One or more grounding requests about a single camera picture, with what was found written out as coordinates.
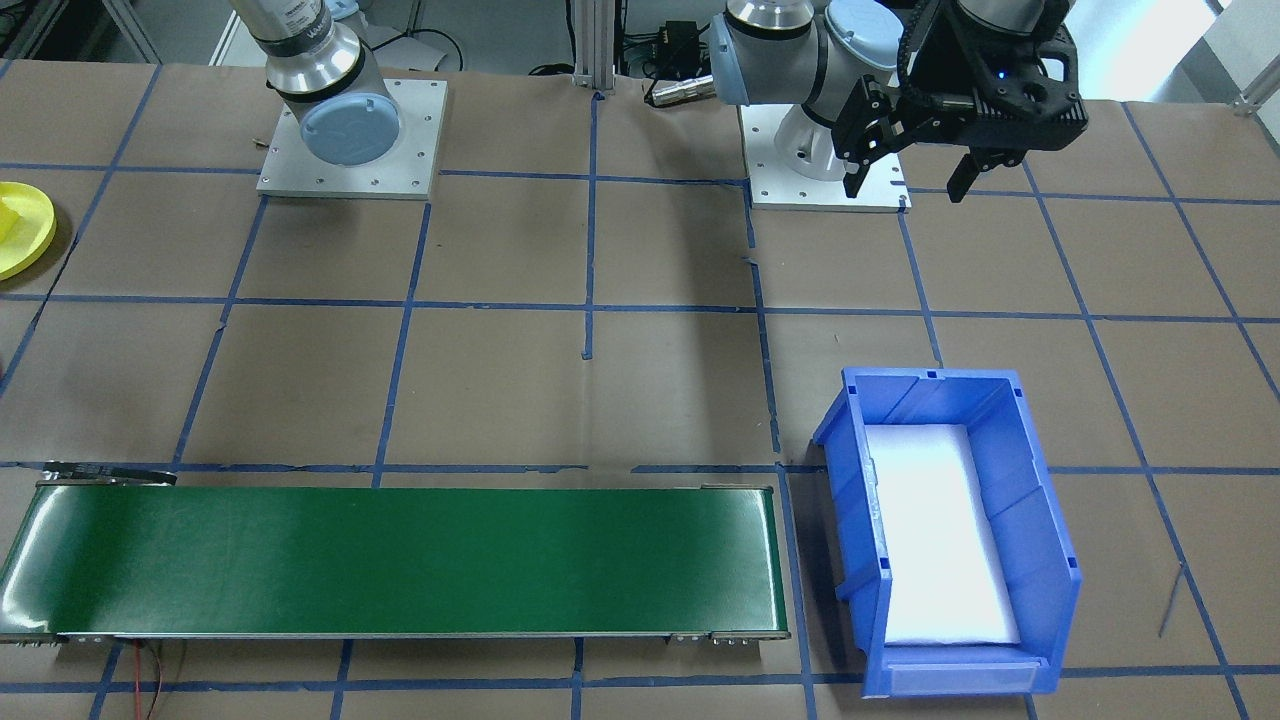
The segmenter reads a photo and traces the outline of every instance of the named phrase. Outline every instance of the conveyor belt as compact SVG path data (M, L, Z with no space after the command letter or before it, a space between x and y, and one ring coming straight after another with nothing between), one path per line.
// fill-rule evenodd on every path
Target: conveyor belt
M0 639L787 637L772 492L40 487Z

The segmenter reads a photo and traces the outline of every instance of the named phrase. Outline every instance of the blue storage bin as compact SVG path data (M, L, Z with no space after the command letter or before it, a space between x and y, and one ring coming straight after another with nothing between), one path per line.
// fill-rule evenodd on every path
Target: blue storage bin
M1011 370L846 368L814 433L826 447L863 697L1047 693L1057 689L1082 575L1048 466ZM1018 625L1010 644L890 644L886 543L867 425L964 425L982 511ZM928 528L920 528L928 533Z

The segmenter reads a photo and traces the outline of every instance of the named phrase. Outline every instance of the yellow plate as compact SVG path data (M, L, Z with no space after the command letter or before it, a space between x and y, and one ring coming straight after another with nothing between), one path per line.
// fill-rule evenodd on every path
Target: yellow plate
M0 182L0 281L35 263L55 229L58 220L47 195L20 182Z

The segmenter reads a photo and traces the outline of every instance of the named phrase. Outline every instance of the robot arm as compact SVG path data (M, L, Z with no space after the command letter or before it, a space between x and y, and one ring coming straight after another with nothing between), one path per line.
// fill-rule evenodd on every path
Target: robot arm
M316 158L360 165L396 143L399 110L378 61L355 31L333 20L325 0L229 1L266 53L268 83Z
M959 202L980 173L1061 150L1088 126L1069 9L920 0L904 29L873 0L832 0L823 14L809 0L728 0L712 20L712 77L731 105L797 104L829 131L849 197L872 163L914 142L968 146L947 182Z

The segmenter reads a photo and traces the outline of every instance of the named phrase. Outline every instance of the aluminum mounting plate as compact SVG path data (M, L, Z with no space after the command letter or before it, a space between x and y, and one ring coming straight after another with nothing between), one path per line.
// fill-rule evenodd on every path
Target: aluminum mounting plate
M788 168L773 147L773 136L790 109L790 105L744 105L739 109L754 206L845 213L897 213L900 208L911 208L906 176L896 154L870 167L858 197L845 197L845 187L838 181L815 181Z
M385 155L364 165L330 165L307 150L297 119L284 108L257 191L279 197L430 200L448 83L390 79L387 90L399 105L401 135Z

